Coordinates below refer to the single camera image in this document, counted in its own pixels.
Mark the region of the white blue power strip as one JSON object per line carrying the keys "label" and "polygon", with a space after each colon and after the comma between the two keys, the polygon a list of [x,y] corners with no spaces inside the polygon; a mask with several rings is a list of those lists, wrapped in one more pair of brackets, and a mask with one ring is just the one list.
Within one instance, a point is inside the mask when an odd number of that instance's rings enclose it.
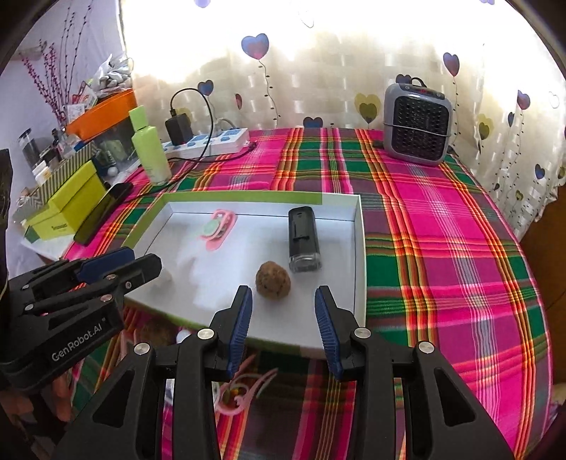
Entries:
{"label": "white blue power strip", "polygon": [[199,134],[180,146],[174,146],[171,142],[163,143],[162,146],[169,159],[197,159],[202,153],[205,157],[239,153],[248,144],[248,129],[232,128],[213,135],[211,139],[208,139],[207,134]]}

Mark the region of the pink decorative branches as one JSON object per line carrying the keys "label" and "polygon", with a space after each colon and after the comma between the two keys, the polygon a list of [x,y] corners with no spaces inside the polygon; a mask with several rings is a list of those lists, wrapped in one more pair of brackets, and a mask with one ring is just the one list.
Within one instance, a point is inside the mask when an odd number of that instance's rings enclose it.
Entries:
{"label": "pink decorative branches", "polygon": [[67,106],[72,101],[72,86],[82,36],[85,34],[93,4],[94,1],[88,1],[85,11],[78,13],[73,2],[70,2],[65,11],[58,41],[48,42],[41,39],[34,51],[16,53],[60,127],[69,124]]}

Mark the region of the striped patterned box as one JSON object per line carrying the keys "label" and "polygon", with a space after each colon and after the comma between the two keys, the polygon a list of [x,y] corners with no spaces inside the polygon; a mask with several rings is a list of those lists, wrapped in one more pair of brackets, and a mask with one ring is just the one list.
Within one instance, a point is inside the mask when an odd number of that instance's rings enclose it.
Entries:
{"label": "striped patterned box", "polygon": [[42,185],[36,187],[24,202],[19,204],[12,215],[12,220],[23,222],[24,219],[35,215],[83,164],[94,157],[95,153],[96,147],[89,143],[76,151],[73,156],[65,159]]}

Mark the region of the heart pattern curtain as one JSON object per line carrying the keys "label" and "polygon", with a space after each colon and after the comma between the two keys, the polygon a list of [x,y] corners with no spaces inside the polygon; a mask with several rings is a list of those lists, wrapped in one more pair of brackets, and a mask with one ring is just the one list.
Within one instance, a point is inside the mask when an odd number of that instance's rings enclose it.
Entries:
{"label": "heart pattern curtain", "polygon": [[253,130],[319,122],[379,130],[412,80],[453,108],[451,147],[517,237],[565,199],[565,78],[506,1],[122,1],[133,89]]}

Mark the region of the plaid pink green tablecloth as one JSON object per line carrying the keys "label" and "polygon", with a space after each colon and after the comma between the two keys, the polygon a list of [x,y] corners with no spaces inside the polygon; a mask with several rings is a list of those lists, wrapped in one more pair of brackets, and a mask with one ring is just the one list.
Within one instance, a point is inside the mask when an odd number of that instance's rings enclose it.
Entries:
{"label": "plaid pink green tablecloth", "polygon": [[[340,192],[362,198],[366,323],[387,340],[437,345],[516,459],[551,425],[551,345],[543,302],[518,241],[454,156],[439,167],[388,157],[376,130],[296,127],[250,133],[243,158],[192,169],[170,191]],[[325,360],[259,353],[278,375],[243,413],[218,414],[223,459],[345,459],[355,383]]]}

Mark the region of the black rectangular device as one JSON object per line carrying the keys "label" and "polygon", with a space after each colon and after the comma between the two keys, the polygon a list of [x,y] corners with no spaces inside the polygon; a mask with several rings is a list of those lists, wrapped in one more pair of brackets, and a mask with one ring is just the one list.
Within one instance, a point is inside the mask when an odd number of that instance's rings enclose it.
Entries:
{"label": "black rectangular device", "polygon": [[294,273],[317,271],[321,267],[316,217],[309,206],[288,212],[289,266]]}

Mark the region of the grey portable heater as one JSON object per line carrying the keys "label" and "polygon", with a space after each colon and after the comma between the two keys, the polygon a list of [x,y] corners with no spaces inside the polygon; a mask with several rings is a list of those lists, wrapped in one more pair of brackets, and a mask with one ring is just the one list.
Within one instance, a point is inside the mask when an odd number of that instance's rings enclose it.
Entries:
{"label": "grey portable heater", "polygon": [[399,76],[385,93],[384,148],[404,161],[438,166],[447,153],[453,107],[415,77]]}

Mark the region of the black power adapter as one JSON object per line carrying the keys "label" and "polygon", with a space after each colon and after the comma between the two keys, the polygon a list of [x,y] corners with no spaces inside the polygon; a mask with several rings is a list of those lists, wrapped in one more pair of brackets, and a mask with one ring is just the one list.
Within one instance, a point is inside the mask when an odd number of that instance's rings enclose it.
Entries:
{"label": "black power adapter", "polygon": [[165,127],[173,146],[187,144],[194,137],[191,122],[186,113],[171,116],[165,121]]}

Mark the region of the black smartphone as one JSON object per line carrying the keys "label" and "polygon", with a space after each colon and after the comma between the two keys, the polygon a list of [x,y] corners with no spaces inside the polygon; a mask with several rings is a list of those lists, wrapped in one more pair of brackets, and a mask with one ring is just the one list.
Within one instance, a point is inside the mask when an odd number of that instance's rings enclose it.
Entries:
{"label": "black smartphone", "polygon": [[89,245],[106,220],[126,200],[132,190],[133,185],[129,182],[111,186],[76,232],[75,243],[82,246]]}

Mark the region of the green lotion bottle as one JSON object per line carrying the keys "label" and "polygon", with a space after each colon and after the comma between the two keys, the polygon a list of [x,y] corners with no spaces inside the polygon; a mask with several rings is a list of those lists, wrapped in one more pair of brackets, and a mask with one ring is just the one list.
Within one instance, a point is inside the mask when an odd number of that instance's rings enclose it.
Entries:
{"label": "green lotion bottle", "polygon": [[149,124],[145,107],[139,105],[129,113],[134,134],[132,143],[151,184],[164,185],[172,173],[157,130]]}

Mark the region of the white shallow box tray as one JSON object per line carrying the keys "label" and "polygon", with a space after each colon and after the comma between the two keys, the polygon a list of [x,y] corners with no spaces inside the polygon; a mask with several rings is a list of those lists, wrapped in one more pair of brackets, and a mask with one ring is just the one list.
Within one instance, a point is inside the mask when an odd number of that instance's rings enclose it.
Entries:
{"label": "white shallow box tray", "polygon": [[[197,330],[229,307],[241,286],[254,287],[265,261],[289,265],[288,212],[309,206],[316,217],[321,267],[289,274],[291,291],[281,300],[254,294],[248,343],[281,353],[321,357],[315,291],[328,286],[339,307],[365,325],[366,259],[362,201],[358,195],[322,192],[173,192],[162,195],[125,241],[135,256],[155,254],[162,271],[127,298]],[[207,251],[202,228],[224,209],[237,222],[216,251]]]}

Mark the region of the yellow-green box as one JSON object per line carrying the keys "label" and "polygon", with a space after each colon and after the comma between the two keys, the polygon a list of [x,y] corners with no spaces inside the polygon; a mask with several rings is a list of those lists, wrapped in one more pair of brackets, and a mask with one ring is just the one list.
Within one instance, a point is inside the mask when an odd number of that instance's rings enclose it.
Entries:
{"label": "yellow-green box", "polygon": [[105,195],[91,160],[84,163],[26,224],[43,241],[74,235]]}

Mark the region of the brown walnut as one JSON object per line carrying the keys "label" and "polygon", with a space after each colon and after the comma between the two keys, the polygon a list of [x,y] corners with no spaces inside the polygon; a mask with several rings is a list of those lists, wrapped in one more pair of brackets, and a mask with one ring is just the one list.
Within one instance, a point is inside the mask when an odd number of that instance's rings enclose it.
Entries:
{"label": "brown walnut", "polygon": [[279,300],[289,295],[291,278],[281,265],[274,261],[265,261],[256,272],[255,287],[264,298]]}

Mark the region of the pink clip with green disc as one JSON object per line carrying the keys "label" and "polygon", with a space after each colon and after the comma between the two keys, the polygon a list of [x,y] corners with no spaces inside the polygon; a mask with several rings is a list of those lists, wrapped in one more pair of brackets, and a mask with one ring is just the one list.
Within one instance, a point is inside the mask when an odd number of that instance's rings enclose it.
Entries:
{"label": "pink clip with green disc", "polygon": [[201,239],[207,251],[216,251],[237,222],[237,215],[229,210],[216,210],[202,228]]}

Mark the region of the orange storage box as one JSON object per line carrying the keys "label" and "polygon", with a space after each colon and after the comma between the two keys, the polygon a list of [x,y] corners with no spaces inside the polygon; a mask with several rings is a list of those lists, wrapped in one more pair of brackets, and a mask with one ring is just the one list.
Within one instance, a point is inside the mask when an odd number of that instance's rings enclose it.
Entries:
{"label": "orange storage box", "polygon": [[66,126],[66,133],[82,141],[91,140],[128,119],[129,112],[137,107],[132,89],[115,94],[79,116]]}

